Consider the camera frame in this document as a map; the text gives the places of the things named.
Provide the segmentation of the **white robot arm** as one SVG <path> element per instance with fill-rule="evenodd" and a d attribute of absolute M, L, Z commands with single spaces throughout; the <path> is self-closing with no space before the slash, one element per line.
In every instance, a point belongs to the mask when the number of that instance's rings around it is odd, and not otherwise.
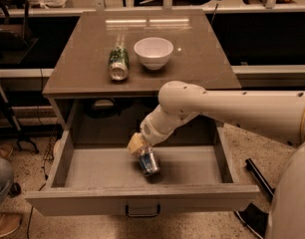
<path fill-rule="evenodd" d="M 275 189 L 262 239 L 305 239 L 305 91 L 208 91 L 168 82 L 159 89 L 158 106 L 132 136 L 129 152 L 144 160 L 154 145 L 197 116 L 297 147 Z"/>

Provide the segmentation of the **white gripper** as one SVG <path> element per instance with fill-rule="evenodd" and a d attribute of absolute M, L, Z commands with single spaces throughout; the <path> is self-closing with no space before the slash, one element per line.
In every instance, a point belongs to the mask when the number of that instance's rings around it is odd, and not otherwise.
<path fill-rule="evenodd" d="M 152 112 L 140 125 L 141 132 L 136 132 L 127 149 L 132 155 L 142 155 L 149 145 L 154 146 L 165 141 L 174 131 L 173 123 L 164 112 Z"/>

